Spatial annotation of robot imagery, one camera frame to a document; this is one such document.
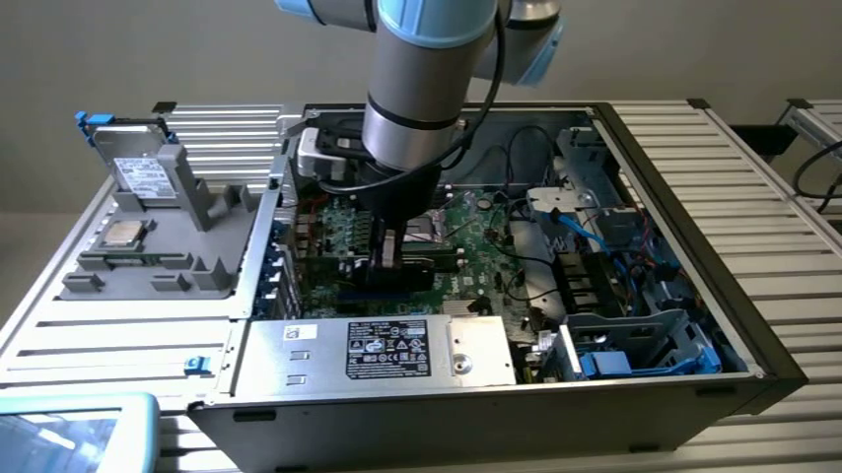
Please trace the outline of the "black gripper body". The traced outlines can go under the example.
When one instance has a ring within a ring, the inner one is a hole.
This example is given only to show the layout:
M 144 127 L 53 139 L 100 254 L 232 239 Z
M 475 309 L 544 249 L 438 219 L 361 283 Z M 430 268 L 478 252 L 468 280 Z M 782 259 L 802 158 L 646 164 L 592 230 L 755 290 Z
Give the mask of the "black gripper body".
M 387 228 L 403 227 L 427 210 L 439 178 L 440 166 L 435 166 L 395 183 L 363 191 L 357 199 Z

